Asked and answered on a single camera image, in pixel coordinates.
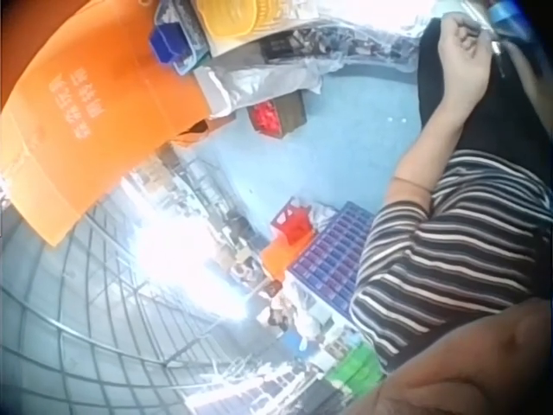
light blue floor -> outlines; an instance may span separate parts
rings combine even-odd
[[[269,223],[293,195],[374,212],[399,157],[420,131],[416,86],[373,77],[327,77],[303,94],[308,123],[283,141],[257,134],[245,111],[196,151],[219,165],[252,225]]]

blue storage drawer rack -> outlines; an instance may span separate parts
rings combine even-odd
[[[288,269],[350,322],[349,303],[373,217],[349,201]]]

hand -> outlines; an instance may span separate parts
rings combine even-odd
[[[490,79],[489,34],[467,15],[447,14],[442,18],[438,52],[443,67],[443,104],[466,119],[484,97]]]

striped shirt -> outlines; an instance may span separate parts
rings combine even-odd
[[[442,335],[549,287],[550,190],[473,150],[454,153],[429,212],[414,202],[374,218],[351,303],[389,373]]]

green crate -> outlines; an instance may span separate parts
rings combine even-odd
[[[374,350],[360,345],[352,350],[326,376],[326,379],[339,388],[345,388],[354,397],[370,392],[380,379],[382,371]]]

